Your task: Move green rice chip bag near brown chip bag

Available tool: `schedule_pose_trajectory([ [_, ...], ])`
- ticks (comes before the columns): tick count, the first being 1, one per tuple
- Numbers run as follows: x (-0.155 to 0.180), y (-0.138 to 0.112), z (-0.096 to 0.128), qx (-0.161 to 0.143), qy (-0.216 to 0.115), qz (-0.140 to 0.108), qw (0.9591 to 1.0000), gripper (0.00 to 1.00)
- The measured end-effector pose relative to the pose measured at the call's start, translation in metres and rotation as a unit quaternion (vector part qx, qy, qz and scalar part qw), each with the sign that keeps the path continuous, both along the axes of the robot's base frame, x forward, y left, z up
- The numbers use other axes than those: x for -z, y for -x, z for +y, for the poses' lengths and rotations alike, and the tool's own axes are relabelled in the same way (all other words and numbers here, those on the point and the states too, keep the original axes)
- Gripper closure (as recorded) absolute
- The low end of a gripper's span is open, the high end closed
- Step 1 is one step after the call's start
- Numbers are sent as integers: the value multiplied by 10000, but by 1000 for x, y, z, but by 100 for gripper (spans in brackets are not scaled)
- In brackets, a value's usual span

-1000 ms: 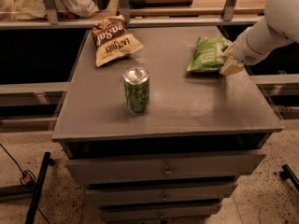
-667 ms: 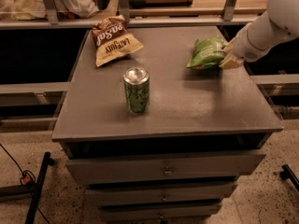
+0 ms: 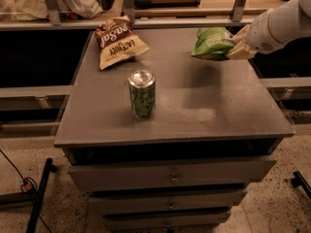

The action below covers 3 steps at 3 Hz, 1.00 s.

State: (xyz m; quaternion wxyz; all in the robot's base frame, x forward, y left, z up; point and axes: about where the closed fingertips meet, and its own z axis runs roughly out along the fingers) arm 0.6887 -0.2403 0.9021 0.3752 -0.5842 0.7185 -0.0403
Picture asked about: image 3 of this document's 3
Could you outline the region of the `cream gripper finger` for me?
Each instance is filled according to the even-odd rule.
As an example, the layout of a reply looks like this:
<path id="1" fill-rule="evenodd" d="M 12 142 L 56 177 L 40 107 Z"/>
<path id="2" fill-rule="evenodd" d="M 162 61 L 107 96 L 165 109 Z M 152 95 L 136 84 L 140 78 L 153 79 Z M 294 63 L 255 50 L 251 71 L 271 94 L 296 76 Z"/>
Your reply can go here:
<path id="1" fill-rule="evenodd" d="M 247 33 L 248 31 L 246 30 L 240 30 L 237 34 L 235 34 L 232 37 L 232 40 L 234 41 L 235 46 L 243 46 L 247 43 L 246 41 Z"/>
<path id="2" fill-rule="evenodd" d="M 226 57 L 232 60 L 250 59 L 253 57 L 251 50 L 247 46 L 242 46 L 238 49 L 232 49 Z"/>

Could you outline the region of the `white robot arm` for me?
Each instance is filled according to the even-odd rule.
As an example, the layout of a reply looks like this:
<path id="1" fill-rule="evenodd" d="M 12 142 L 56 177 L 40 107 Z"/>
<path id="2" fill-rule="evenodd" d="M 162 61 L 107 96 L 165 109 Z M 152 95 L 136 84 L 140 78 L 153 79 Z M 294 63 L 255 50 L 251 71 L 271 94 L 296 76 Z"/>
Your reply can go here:
<path id="1" fill-rule="evenodd" d="M 251 59 L 257 53 L 270 54 L 287 43 L 311 36 L 311 0 L 290 0 L 269 9 L 244 26 L 232 40 L 235 46 L 226 57 Z"/>

